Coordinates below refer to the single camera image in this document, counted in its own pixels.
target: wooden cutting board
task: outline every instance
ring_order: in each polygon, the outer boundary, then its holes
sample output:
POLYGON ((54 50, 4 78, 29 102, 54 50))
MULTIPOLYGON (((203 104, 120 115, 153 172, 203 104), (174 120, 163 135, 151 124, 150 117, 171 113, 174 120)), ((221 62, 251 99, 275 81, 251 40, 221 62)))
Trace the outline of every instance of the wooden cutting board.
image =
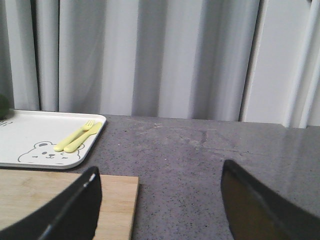
MULTIPOLYGON (((80 174, 0 169, 0 229, 40 208, 80 174)), ((94 240, 131 238, 139 179, 100 175, 102 203, 94 240)))

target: gray countertop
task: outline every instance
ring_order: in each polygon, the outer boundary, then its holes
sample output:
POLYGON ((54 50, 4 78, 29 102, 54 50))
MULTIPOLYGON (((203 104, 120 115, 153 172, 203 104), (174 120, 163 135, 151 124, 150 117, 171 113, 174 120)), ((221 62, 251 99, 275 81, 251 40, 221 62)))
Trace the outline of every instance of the gray countertop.
POLYGON ((232 240, 220 191, 233 159, 294 204, 320 216, 320 127, 106 116, 82 164, 138 176, 132 239, 232 240))

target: bear illustration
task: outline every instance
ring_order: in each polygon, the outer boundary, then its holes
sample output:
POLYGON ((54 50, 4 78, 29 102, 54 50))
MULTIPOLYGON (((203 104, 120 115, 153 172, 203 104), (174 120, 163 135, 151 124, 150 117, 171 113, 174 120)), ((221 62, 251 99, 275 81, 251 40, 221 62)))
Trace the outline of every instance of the bear illustration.
POLYGON ((81 144, 80 147, 73 153, 64 151, 54 151, 54 145, 50 141, 37 142, 33 149, 22 154, 18 158, 18 162, 27 164, 44 164, 44 165, 65 165, 70 162, 76 162, 80 159, 80 151, 85 147, 81 144))

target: plastic utensil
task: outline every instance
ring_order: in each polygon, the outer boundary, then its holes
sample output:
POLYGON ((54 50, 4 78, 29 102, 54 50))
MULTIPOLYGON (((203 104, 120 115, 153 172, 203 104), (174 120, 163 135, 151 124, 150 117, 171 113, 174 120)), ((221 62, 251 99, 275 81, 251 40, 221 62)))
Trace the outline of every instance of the plastic utensil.
POLYGON ((60 152, 64 149, 65 146, 67 146, 69 143, 71 143, 81 132, 88 131, 92 128, 94 125, 95 120, 89 120, 87 121, 82 127, 80 127, 78 130, 67 136, 65 139, 63 139, 61 142, 59 142, 57 145, 53 147, 53 150, 56 152, 60 152))
POLYGON ((78 137, 76 140, 71 142, 63 150, 66 153, 74 152, 90 135, 97 134, 101 127, 102 127, 102 123, 101 122, 97 122, 95 125, 93 125, 93 127, 91 129, 89 129, 84 134, 82 134, 80 137, 78 137))

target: curtain fold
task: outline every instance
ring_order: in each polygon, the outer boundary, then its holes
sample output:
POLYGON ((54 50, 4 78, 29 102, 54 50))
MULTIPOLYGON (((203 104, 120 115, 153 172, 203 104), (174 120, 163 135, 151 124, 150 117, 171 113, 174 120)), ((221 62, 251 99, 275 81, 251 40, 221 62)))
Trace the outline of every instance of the curtain fold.
POLYGON ((31 3, 5 0, 5 12, 14 107, 39 110, 31 3))
POLYGON ((238 120, 259 0, 32 1, 0 3, 15 108, 238 120))

